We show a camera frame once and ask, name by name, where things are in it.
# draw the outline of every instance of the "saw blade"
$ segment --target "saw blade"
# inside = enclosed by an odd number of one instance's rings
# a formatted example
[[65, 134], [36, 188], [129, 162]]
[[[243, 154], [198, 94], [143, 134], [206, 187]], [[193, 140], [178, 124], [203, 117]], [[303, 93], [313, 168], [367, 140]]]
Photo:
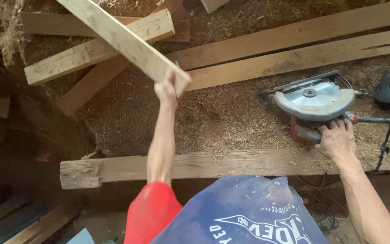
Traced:
[[[306, 89], [312, 89], [316, 94], [312, 97], [304, 96], [303, 93]], [[339, 98], [340, 94], [339, 86], [333, 82], [322, 82], [313, 86], [305, 86], [302, 89], [286, 93], [284, 96], [291, 103], [297, 105], [321, 107], [333, 103]]]

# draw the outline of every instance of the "hand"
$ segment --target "hand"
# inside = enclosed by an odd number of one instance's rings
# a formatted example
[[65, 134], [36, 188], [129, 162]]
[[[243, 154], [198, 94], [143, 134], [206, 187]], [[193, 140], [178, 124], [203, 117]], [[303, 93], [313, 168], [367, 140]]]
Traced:
[[329, 122], [329, 127], [318, 127], [322, 141], [316, 145], [316, 149], [335, 163], [341, 159], [355, 158], [356, 140], [351, 122], [348, 119], [335, 119]]
[[163, 81], [154, 84], [154, 91], [159, 98], [160, 106], [170, 107], [174, 110], [177, 108], [176, 90], [174, 89], [175, 80], [174, 70], [168, 69]]

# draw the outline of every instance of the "navy t-shirt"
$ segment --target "navy t-shirt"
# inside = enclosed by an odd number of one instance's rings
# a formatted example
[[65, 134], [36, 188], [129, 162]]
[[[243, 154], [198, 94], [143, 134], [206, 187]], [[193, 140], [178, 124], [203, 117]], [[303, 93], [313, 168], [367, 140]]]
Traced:
[[194, 196], [153, 244], [327, 243], [287, 177], [222, 177]]

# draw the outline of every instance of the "person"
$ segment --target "person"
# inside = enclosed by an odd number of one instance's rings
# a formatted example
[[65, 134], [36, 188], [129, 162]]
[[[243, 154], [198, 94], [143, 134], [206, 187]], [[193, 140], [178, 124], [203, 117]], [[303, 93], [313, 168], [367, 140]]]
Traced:
[[[285, 177], [225, 176], [181, 206], [171, 189], [174, 80], [168, 71], [154, 85], [160, 109], [147, 156], [147, 185], [129, 207], [124, 243], [327, 243]], [[360, 243], [390, 243], [390, 214], [355, 156], [353, 125], [335, 119], [318, 129], [322, 140], [316, 149], [339, 169]]]

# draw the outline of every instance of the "blade guard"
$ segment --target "blade guard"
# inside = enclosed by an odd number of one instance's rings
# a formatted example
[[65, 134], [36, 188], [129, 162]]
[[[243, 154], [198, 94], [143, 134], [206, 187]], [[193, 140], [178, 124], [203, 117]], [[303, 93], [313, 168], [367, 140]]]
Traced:
[[276, 104], [285, 112], [299, 119], [311, 121], [329, 121], [343, 114], [355, 100], [353, 89], [341, 89], [341, 94], [331, 104], [315, 107], [291, 103], [282, 92], [275, 92]]

